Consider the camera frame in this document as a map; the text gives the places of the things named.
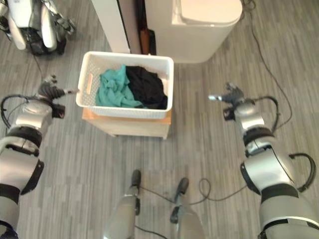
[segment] wooden stool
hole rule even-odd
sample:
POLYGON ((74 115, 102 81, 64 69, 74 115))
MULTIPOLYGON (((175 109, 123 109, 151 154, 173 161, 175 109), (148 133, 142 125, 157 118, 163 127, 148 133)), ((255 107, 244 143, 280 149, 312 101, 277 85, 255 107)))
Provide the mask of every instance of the wooden stool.
POLYGON ((133 119, 99 116, 87 108, 83 109, 82 119, 115 137, 117 135, 135 135, 162 137, 167 139, 171 111, 163 119, 133 119))

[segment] wooden floor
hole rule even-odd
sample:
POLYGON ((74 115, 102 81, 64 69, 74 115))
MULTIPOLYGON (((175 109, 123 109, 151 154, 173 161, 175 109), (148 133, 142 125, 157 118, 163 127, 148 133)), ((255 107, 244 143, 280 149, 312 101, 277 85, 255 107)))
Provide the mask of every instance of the wooden floor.
MULTIPOLYGON (((276 136, 288 153, 304 151, 319 163, 319 1, 258 0, 253 12, 261 48, 293 108, 292 120, 276 136)), ((109 51, 89 0, 65 1, 64 10, 77 24, 78 34, 63 56, 39 57, 44 75, 55 74, 59 85, 77 86, 82 57, 89 50, 109 51)), ((110 137, 81 120, 75 96, 61 100, 64 120, 55 120, 42 144, 45 170, 38 187, 21 197, 18 234, 21 239, 101 239, 112 208, 129 187, 138 168, 143 186, 172 197, 187 176, 189 200, 201 199, 197 183, 207 177, 211 197, 221 198, 245 185, 239 171, 244 147, 233 122, 224 122, 222 103, 207 99, 223 93, 226 82, 238 84, 250 97, 273 95, 280 102, 281 122, 289 116, 283 95, 266 72, 250 30, 247 15, 210 60, 175 65, 174 109, 170 136, 160 138, 110 137)), ((33 57, 18 51, 0 34, 0 96, 31 95, 40 83, 33 57)), ((271 103, 260 104, 266 122, 274 118, 271 103)), ((4 135, 4 125, 0 126, 4 135)), ((296 163, 302 183, 306 161, 296 163)), ((319 212, 319 178, 305 192, 319 212)), ((260 197, 243 190, 223 202, 193 206, 207 238, 257 238, 260 197)), ((167 201, 141 191, 137 225, 173 239, 169 223, 173 209, 167 201)), ((136 230, 138 239, 157 236, 136 230)))

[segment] green towel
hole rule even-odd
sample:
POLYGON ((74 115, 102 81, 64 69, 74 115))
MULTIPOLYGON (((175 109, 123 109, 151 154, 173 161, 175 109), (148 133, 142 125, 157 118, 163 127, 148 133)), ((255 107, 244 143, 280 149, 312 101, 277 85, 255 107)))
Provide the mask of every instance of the green towel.
POLYGON ((142 103, 134 100, 132 91, 128 87, 126 66, 118 70, 109 69, 100 75, 101 85, 96 93, 97 106, 142 108, 142 103))

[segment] white plastic basket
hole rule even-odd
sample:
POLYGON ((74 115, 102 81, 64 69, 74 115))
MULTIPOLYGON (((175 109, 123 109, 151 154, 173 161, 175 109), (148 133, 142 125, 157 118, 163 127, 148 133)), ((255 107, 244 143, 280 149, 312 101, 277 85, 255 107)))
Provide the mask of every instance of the white plastic basket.
POLYGON ((89 108, 101 116, 162 119, 172 108, 173 75, 174 63, 169 57, 90 51, 83 58, 78 85, 80 92, 76 96, 76 104, 80 107, 89 108), (95 105, 95 96, 100 86, 100 74, 107 69, 119 69, 122 64, 142 66, 146 70, 158 74, 158 77, 163 82, 164 93, 167 95, 166 110, 101 107, 95 105))

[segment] power cord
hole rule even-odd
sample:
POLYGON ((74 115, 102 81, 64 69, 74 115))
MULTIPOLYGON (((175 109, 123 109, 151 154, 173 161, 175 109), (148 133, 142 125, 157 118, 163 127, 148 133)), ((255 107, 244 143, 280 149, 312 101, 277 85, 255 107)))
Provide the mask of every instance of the power cord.
POLYGON ((272 97, 272 96, 262 96, 262 97, 259 97, 257 99, 253 99, 253 101, 255 101, 255 102, 260 101, 260 100, 271 100, 276 106, 276 118, 275 118, 275 121, 273 123, 273 126, 271 127, 271 132, 274 133, 276 128, 277 128, 279 116, 280 116, 278 101, 276 100, 275 97, 272 97))
MULTIPOLYGON (((9 115, 8 115, 8 117, 7 117, 7 121, 9 121, 11 114, 12 114, 16 109, 18 109, 19 107, 21 107, 22 105, 24 105, 24 104, 26 104, 26 103, 27 103, 27 101, 22 102, 22 103, 20 103, 19 105, 17 105, 16 107, 14 107, 14 108, 10 111, 10 113, 9 113, 9 115)), ((7 131, 8 131, 8 128, 6 127, 6 128, 5 128, 5 134, 6 134, 6 135, 7 135, 7 131)))
MULTIPOLYGON (((214 199, 214 198, 210 198, 210 197, 209 197, 209 195, 210 195, 210 193, 211 193, 211 182, 210 182, 207 178, 202 178, 202 179, 198 182, 198 189, 199 189, 200 194, 203 196, 203 199, 199 200, 198 202, 189 203, 189 204, 190 204, 190 205, 196 205, 196 204, 202 203, 202 202, 204 202, 204 201, 206 201, 206 200, 209 200, 209 201, 212 201, 212 202, 221 202, 221 201, 224 201, 224 200, 226 200, 226 199, 231 198, 231 197, 234 196, 235 194, 241 192, 241 191, 242 191, 243 189, 245 189, 246 187, 247 187, 247 185, 241 187, 239 190, 235 191, 234 193, 232 193, 232 194, 230 194, 230 195, 228 195, 228 196, 226 196, 226 197, 224 197, 224 198, 214 199), (204 192, 203 192, 203 189, 202 189, 203 182, 206 182, 207 185, 208 185, 208 192, 207 192, 207 193, 204 193, 204 192)), ((150 193, 153 193, 153 194, 159 196, 160 198, 163 198, 164 200, 166 200, 166 201, 168 201, 168 202, 170 202, 170 203, 175 204, 175 202, 174 202, 173 200, 171 200, 171 199, 169 199, 169 198, 167 198, 167 197, 165 197, 165 196, 163 196, 163 195, 161 195, 161 194, 159 194, 159 193, 157 193, 157 192, 155 192, 155 191, 152 191, 152 190, 150 190, 150 189, 148 189, 148 188, 145 188, 145 187, 142 187, 142 186, 140 186, 140 188, 142 188, 142 189, 144 189, 144 190, 146 190, 146 191, 148 191, 148 192, 150 192, 150 193)))
POLYGON ((33 58, 34 58, 35 63, 36 63, 36 65, 37 65, 38 69, 39 69, 39 72, 40 72, 40 75, 41 75, 41 81, 43 81, 44 76, 43 76, 43 73, 42 73, 41 67, 40 67, 40 65, 39 65, 39 62, 38 62, 38 60, 36 59, 36 56, 35 56, 35 55, 33 55, 33 58))
POLYGON ((145 233, 151 233, 151 234, 157 235, 157 236, 159 236, 159 237, 161 237, 161 238, 167 239, 167 237, 163 236, 162 234, 159 234, 159 233, 156 233, 156 232, 153 232, 153 231, 149 231, 149 230, 143 229, 143 228, 141 228, 141 227, 139 227, 139 226, 136 226, 136 225, 135 225, 135 227, 136 227, 137 229, 139 229, 139 230, 145 232, 145 233))
POLYGON ((2 99, 1 103, 0 103, 0 114, 1 114, 1 119, 3 121, 3 123, 5 124, 5 126, 7 128, 10 128, 11 127, 11 124, 9 123, 8 121, 8 118, 5 116, 5 111, 6 109, 4 108, 4 104, 5 102, 10 99, 10 98, 24 98, 26 99, 26 101, 28 102, 29 100, 33 99, 33 97, 30 97, 30 96, 24 96, 24 95, 9 95, 9 96, 6 96, 2 99))
POLYGON ((261 46, 260 46, 260 43, 259 43, 259 40, 256 36, 256 32, 254 30, 254 25, 253 25, 253 15, 252 15, 252 11, 256 8, 256 2, 254 0, 241 0, 242 2, 242 5, 243 5, 243 12, 242 12, 242 15, 240 17, 240 20, 244 19, 245 17, 245 13, 249 14, 250 15, 250 26, 251 26, 251 32, 252 32, 252 35, 253 35, 253 38, 257 44, 257 48, 258 48, 258 52, 259 52, 259 55, 260 55, 260 58, 267 70, 267 72, 269 73, 269 75, 271 76, 271 78, 274 80, 274 82, 276 83, 277 87, 279 88, 279 90, 281 91, 281 93, 283 94, 283 96, 285 97, 287 103, 288 103, 288 107, 289 107, 289 111, 290 111, 290 114, 289 114, 289 117, 287 120, 285 120, 282 124, 280 124, 279 126, 277 126, 278 122, 279 122, 279 112, 276 112, 276 120, 275 120, 275 127, 272 128, 272 132, 274 133, 277 129, 281 128, 282 126, 284 126, 285 124, 287 124, 291 118, 293 117, 293 110, 292 110, 292 107, 291 107, 291 104, 290 104, 290 101, 285 93, 285 91, 283 90, 283 88, 281 87, 281 85, 279 84, 279 81, 278 79, 274 76, 274 74, 271 72, 268 64, 266 63, 265 61, 265 58, 263 56, 263 53, 261 51, 261 46))
POLYGON ((316 163, 314 161, 313 158, 311 158, 308 154, 306 153, 293 153, 293 154, 290 154, 289 157, 291 159, 295 159, 296 157, 306 157, 308 160, 309 160, 309 163, 310 163, 310 174, 309 174, 309 177, 307 179, 307 181, 304 183, 304 185, 302 185, 301 187, 298 188, 298 191, 299 192, 304 192, 305 190, 307 190, 311 184, 314 182, 314 179, 316 177, 316 174, 317 174, 317 166, 316 166, 316 163))
MULTIPOLYGON (((32 15, 33 15, 34 6, 35 6, 36 3, 37 3, 37 1, 33 1, 32 11, 31 11, 31 14, 32 14, 32 15)), ((29 23, 28 23, 28 28, 27 28, 27 38, 29 38, 29 35, 30 35, 30 22, 31 22, 31 16, 30 16, 29 23)), ((39 69, 39 72, 40 72, 40 75, 41 75, 41 82, 42 82, 42 80, 43 80, 43 78, 44 78, 44 77, 43 77, 42 70, 41 70, 41 68, 40 68, 39 62, 38 62, 38 60, 36 59, 36 56, 35 56, 35 55, 33 55, 33 58, 34 58, 35 63, 36 63, 36 65, 37 65, 38 69, 39 69)))

